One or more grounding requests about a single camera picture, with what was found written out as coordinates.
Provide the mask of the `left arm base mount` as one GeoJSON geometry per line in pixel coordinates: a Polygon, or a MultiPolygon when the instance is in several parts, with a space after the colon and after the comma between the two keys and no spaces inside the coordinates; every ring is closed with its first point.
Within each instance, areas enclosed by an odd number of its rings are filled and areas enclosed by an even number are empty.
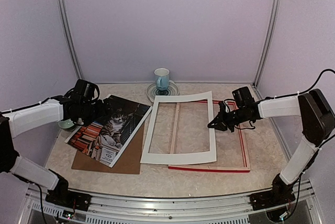
{"type": "Polygon", "coordinates": [[[92,196],[89,194],[68,191],[65,196],[57,195],[54,192],[48,192],[46,195],[46,202],[71,208],[73,210],[88,211],[92,196]]]}

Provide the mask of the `red wooden picture frame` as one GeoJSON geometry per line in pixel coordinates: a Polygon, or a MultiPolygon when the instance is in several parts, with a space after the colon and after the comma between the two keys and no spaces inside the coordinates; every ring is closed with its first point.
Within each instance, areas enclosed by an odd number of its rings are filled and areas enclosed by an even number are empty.
{"type": "MultiPolygon", "coordinates": [[[[179,103],[176,106],[170,152],[188,154],[209,151],[209,129],[207,102],[179,103]]],[[[198,165],[169,165],[169,169],[218,172],[249,173],[250,162],[247,142],[240,130],[216,132],[217,161],[198,165]]]]}

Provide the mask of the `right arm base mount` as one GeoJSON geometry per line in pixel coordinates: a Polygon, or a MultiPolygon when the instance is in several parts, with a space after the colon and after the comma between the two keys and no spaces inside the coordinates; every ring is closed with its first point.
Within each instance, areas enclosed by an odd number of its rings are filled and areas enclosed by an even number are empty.
{"type": "Polygon", "coordinates": [[[294,200],[293,185],[286,185],[282,181],[273,182],[272,188],[268,191],[250,195],[250,201],[254,211],[288,204],[294,200]]]}

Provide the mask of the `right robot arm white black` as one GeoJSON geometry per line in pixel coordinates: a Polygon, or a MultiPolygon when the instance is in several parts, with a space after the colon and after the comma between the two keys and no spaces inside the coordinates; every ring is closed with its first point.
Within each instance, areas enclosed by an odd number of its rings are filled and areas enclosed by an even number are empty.
{"type": "Polygon", "coordinates": [[[208,128],[234,130],[243,122],[273,117],[298,116],[301,119],[303,138],[288,164],[277,174],[268,191],[250,195],[254,210],[278,206],[294,201],[293,186],[315,159],[322,143],[334,130],[334,112],[319,89],[294,95],[283,95],[255,101],[248,87],[232,92],[237,109],[230,111],[220,101],[219,113],[207,125],[208,128]]]}

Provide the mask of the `cat photo print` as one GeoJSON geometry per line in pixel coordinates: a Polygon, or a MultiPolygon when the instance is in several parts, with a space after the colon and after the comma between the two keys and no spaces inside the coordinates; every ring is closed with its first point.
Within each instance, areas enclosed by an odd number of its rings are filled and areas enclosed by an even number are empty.
{"type": "Polygon", "coordinates": [[[65,143],[108,167],[113,167],[146,118],[152,107],[115,95],[106,99],[111,113],[88,126],[78,127],[65,143]]]}

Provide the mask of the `white mat board passe-partout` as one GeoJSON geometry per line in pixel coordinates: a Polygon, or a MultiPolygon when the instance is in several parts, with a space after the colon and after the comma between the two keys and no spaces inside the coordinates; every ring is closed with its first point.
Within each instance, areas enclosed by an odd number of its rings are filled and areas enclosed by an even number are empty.
{"type": "Polygon", "coordinates": [[[154,99],[152,113],[150,117],[150,122],[146,134],[146,139],[144,142],[140,163],[178,166],[178,165],[204,164],[217,161],[215,130],[211,128],[209,129],[209,151],[196,152],[196,153],[180,153],[180,154],[175,154],[173,152],[169,154],[149,152],[158,107],[161,103],[174,103],[176,105],[174,123],[178,123],[181,103],[200,102],[204,100],[207,101],[208,121],[212,121],[214,118],[214,110],[213,110],[213,96],[211,91],[192,95],[176,95],[176,96],[157,95],[154,99]]]}

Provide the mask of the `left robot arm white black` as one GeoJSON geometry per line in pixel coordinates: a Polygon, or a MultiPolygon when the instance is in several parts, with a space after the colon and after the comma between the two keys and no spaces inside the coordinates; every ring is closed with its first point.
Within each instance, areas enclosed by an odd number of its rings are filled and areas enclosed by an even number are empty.
{"type": "Polygon", "coordinates": [[[112,111],[107,99],[73,99],[60,95],[1,113],[1,172],[12,173],[44,187],[49,196],[61,205],[69,205],[73,201],[73,193],[68,190],[67,180],[21,156],[14,148],[13,139],[26,131],[67,119],[80,126],[88,126],[96,119],[111,115],[112,111]]]}

